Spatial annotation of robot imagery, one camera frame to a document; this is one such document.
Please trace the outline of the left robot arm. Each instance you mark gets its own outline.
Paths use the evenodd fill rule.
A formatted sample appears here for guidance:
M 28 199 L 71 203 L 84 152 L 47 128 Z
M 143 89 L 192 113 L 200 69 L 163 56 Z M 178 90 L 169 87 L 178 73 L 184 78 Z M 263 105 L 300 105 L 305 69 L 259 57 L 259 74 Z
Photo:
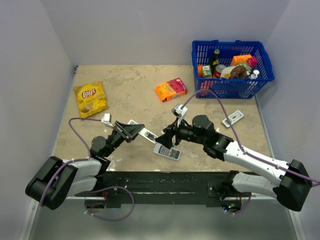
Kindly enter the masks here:
M 63 160 L 49 157 L 25 188 L 25 194 L 42 207 L 57 209 L 67 197 L 88 192 L 99 196 L 104 184 L 97 176 L 106 171 L 107 159 L 123 142 L 132 142 L 145 128 L 144 124 L 124 124 L 116 121 L 109 125 L 111 134 L 105 138 L 96 136 L 91 141 L 89 156 Z

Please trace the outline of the black battery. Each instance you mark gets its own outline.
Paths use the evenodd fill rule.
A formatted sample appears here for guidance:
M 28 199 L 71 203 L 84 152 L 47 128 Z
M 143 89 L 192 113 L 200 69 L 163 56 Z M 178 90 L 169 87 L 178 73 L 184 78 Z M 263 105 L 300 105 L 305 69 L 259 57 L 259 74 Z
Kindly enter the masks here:
M 155 139 L 157 138 L 155 135 L 153 135 L 151 133 L 148 133 L 146 136 L 152 141 L 155 141 Z

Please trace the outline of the white long remote control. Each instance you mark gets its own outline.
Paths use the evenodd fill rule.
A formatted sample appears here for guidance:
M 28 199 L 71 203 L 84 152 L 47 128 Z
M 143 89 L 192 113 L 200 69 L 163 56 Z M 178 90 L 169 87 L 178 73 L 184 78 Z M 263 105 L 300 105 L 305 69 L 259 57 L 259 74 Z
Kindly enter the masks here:
M 140 130 L 138 132 L 138 134 L 145 138 L 146 140 L 148 140 L 149 142 L 156 144 L 156 138 L 158 137 L 157 135 L 155 135 L 153 132 L 149 131 L 147 128 L 143 128 L 142 130 Z

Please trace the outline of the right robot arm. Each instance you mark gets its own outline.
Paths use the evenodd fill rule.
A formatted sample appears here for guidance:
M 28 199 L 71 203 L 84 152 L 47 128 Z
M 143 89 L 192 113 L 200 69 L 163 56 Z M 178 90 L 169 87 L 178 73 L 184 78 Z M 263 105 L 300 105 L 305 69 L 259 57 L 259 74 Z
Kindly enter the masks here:
M 223 183 L 223 192 L 230 197 L 239 193 L 255 193 L 276 199 L 281 205 L 299 212 L 312 188 L 302 162 L 286 162 L 248 149 L 215 130 L 206 115 L 197 115 L 188 124 L 185 120 L 163 129 L 156 142 L 170 149 L 182 140 L 200 144 L 211 158 L 233 163 L 253 172 L 252 175 L 233 171 Z

